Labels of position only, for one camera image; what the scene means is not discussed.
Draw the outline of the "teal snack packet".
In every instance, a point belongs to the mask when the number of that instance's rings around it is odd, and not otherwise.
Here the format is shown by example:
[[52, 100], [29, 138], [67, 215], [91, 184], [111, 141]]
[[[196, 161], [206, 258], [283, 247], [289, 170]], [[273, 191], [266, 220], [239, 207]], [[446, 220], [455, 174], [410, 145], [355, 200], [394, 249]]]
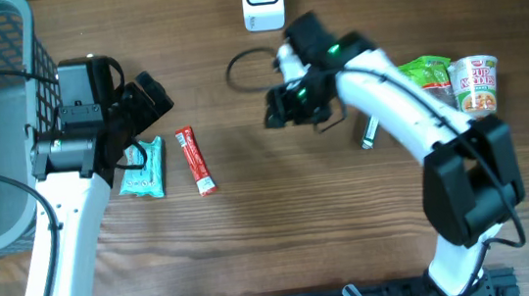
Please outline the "teal snack packet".
[[139, 141], [139, 145], [145, 150], [147, 160], [144, 161], [141, 151], [133, 145], [124, 150], [127, 165], [142, 168], [125, 171], [120, 184], [120, 195], [165, 197], [164, 140], [157, 136], [152, 142]]

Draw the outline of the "red snack bar wrapper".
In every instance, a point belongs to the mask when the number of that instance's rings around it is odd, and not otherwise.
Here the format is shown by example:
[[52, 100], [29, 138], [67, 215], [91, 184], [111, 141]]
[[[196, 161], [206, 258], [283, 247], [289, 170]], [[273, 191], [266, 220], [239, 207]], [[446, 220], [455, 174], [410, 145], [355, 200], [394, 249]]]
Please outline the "red snack bar wrapper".
[[210, 175], [209, 169], [197, 145], [193, 129], [187, 125], [175, 132], [180, 148], [187, 160], [188, 166], [194, 176], [199, 194], [207, 196], [216, 192], [217, 185]]

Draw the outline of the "green haribo candy bag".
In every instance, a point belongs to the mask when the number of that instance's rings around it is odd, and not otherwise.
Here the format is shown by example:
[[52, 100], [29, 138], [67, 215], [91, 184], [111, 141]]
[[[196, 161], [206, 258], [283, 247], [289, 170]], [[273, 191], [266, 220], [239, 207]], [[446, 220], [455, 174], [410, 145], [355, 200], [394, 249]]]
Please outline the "green haribo candy bag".
[[448, 76], [450, 63], [450, 58], [423, 55], [398, 66], [398, 70], [432, 96], [457, 109], [456, 97]]

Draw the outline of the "cup noodles container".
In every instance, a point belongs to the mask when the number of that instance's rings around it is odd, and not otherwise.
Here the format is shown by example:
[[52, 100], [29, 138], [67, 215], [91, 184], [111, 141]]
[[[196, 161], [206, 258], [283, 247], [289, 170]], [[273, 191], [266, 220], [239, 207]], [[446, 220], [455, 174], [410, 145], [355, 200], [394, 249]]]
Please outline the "cup noodles container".
[[498, 109], [497, 64], [495, 56], [470, 56], [448, 67], [458, 108], [472, 118], [493, 115]]

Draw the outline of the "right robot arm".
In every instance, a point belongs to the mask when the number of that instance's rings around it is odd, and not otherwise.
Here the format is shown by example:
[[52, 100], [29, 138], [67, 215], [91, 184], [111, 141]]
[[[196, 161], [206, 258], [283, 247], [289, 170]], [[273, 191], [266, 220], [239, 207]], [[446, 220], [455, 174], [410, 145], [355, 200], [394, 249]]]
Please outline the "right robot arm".
[[422, 165], [422, 208], [438, 233], [429, 284], [440, 296], [472, 296], [492, 245], [526, 243], [516, 213], [525, 189], [507, 123], [453, 109], [368, 38], [336, 37], [313, 12], [290, 23], [284, 39], [276, 54], [284, 80], [267, 92], [266, 127], [324, 123], [333, 99], [378, 118]]

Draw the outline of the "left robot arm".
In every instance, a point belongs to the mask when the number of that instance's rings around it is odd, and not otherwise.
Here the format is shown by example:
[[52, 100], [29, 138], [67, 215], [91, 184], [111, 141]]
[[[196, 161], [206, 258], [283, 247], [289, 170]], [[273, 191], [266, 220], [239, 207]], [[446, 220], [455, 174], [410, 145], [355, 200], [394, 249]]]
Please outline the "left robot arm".
[[173, 105], [143, 71], [133, 82], [108, 56], [57, 67], [60, 103], [31, 151], [38, 202], [24, 296], [93, 296], [100, 224], [124, 150]]

